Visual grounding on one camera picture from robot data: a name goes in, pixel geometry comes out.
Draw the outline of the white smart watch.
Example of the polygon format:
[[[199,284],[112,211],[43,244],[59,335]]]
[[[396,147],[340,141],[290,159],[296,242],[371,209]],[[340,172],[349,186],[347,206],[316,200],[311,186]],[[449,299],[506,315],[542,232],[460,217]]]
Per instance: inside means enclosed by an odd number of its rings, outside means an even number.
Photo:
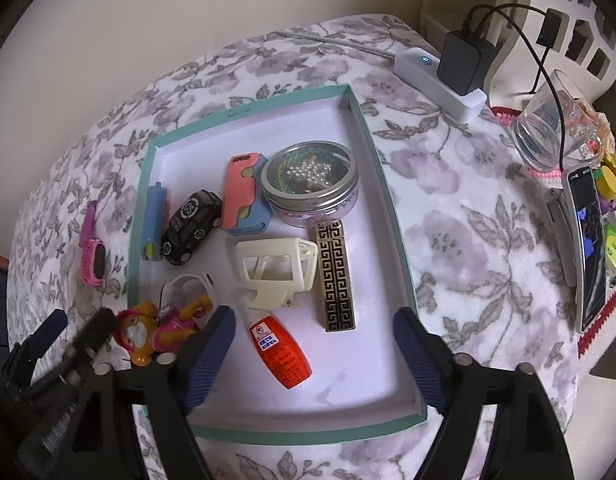
[[[161,288],[159,314],[166,315],[172,309],[182,310],[199,298],[203,298],[203,307],[194,316],[204,318],[216,306],[216,290],[211,276],[208,273],[182,274]]]

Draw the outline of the red white glue bottle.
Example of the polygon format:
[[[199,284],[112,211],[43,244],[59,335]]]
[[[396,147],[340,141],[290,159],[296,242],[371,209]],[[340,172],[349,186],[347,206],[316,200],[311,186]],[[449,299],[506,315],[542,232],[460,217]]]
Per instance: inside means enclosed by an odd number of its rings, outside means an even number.
[[[254,309],[246,304],[248,296],[238,303],[246,338],[260,362],[286,390],[291,390],[312,376],[312,367],[287,322],[284,307]]]

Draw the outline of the gold black patterned lighter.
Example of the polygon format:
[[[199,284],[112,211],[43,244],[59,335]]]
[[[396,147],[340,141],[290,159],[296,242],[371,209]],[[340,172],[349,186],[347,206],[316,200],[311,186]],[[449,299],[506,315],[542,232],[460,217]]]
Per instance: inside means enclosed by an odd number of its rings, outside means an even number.
[[[347,332],[357,327],[343,222],[320,223],[315,228],[325,330]]]

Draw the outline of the orange blue case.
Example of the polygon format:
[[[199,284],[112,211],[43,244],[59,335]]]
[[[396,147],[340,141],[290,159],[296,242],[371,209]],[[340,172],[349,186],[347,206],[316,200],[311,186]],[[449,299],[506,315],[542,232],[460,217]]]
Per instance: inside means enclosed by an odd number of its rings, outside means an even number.
[[[260,153],[233,156],[227,164],[221,226],[233,236],[265,232],[272,211],[262,193],[261,172],[268,159]]]
[[[167,191],[160,182],[148,187],[140,237],[140,256],[146,261],[161,259],[161,236],[165,221]]]

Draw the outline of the cream hair claw clip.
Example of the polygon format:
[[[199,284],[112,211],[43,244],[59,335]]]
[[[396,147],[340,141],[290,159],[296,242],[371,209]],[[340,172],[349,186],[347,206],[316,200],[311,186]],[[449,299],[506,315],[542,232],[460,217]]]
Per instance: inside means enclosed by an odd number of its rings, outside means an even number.
[[[261,238],[237,243],[235,259],[247,306],[275,309],[313,289],[319,250],[300,237]]]

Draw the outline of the white power strip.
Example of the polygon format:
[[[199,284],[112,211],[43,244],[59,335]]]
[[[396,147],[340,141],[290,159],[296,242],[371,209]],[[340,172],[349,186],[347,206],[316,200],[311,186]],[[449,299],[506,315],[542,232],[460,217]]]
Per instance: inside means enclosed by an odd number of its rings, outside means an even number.
[[[422,48],[411,48],[396,54],[393,73],[422,92],[456,122],[468,124],[486,105],[486,93],[477,89],[460,96],[439,79],[439,64],[437,56]]]

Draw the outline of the glass jar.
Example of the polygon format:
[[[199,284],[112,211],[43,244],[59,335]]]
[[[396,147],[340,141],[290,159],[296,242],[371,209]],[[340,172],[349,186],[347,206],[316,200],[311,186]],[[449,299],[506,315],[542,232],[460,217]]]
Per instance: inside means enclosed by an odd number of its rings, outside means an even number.
[[[553,70],[510,126],[521,158],[547,174],[602,159],[600,116],[581,89],[562,71]]]

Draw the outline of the smartphone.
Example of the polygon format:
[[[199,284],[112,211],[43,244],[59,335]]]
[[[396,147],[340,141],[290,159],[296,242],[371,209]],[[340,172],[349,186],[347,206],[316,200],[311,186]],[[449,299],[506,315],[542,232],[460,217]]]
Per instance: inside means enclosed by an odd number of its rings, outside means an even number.
[[[607,287],[604,219],[591,167],[568,170],[564,191],[576,269],[574,327],[578,333],[583,333],[602,310]]]

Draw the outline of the colourful beads pile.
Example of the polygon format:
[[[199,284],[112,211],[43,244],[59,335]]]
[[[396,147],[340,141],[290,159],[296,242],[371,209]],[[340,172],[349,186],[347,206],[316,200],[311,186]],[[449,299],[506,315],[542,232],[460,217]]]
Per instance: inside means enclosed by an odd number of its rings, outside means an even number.
[[[600,210],[605,222],[605,256],[609,273],[609,286],[616,286],[616,138],[604,113],[594,112],[597,122],[594,154],[598,165],[593,170],[600,200]]]

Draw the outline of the pink pup toy figure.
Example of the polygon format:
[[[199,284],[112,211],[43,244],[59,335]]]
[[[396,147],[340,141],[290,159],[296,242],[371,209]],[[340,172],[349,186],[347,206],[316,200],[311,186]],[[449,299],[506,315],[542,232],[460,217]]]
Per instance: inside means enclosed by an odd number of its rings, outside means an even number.
[[[196,321],[208,318],[213,303],[207,294],[197,296],[184,308],[171,306],[163,316],[151,301],[116,314],[113,337],[135,366],[148,366],[154,353],[177,353],[186,339],[201,329]]]

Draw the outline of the pink kids watch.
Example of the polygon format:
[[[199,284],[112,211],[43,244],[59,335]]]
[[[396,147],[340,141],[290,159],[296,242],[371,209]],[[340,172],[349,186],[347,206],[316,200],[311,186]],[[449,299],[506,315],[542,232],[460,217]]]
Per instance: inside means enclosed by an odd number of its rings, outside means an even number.
[[[91,286],[101,286],[105,274],[105,246],[95,235],[96,206],[98,203],[95,200],[87,204],[79,233],[81,280]]]

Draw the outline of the round tin with pearls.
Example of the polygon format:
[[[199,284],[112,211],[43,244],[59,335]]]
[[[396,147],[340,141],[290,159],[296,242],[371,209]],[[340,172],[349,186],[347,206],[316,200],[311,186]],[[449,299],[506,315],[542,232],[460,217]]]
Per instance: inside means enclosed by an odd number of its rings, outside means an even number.
[[[349,214],[358,199],[359,168],[344,145],[301,142],[275,153],[263,166],[260,182],[276,218],[311,229]]]

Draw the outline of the black toy car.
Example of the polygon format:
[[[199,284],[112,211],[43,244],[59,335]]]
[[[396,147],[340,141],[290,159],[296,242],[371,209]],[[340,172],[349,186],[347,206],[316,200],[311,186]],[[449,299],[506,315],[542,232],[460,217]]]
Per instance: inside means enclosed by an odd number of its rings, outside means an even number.
[[[174,266],[189,261],[209,233],[221,224],[222,200],[214,192],[199,190],[179,207],[161,237],[161,253]]]

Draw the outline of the black power adapter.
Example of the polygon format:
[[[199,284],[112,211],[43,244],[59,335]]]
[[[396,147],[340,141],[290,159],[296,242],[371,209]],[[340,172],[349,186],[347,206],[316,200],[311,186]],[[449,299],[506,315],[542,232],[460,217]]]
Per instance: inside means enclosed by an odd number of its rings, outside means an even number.
[[[483,87],[486,73],[495,58],[496,49],[486,39],[469,32],[448,32],[441,50],[437,76],[459,96]]]

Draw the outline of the floral white blanket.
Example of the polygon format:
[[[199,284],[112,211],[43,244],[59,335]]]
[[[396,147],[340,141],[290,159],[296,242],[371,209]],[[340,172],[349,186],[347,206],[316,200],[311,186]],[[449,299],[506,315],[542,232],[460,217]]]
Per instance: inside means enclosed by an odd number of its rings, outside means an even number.
[[[422,319],[484,365],[536,367],[569,422],[579,361],[574,301],[539,183],[490,112],[468,125],[401,82],[390,55],[424,39],[390,14],[268,32],[208,51],[119,103],[51,167],[20,208],[6,290],[10,341],[54,309],[65,340],[127,297],[128,246],[148,143],[212,113],[323,84],[349,84],[379,152],[408,249]],[[80,275],[79,233],[95,200],[101,286]]]

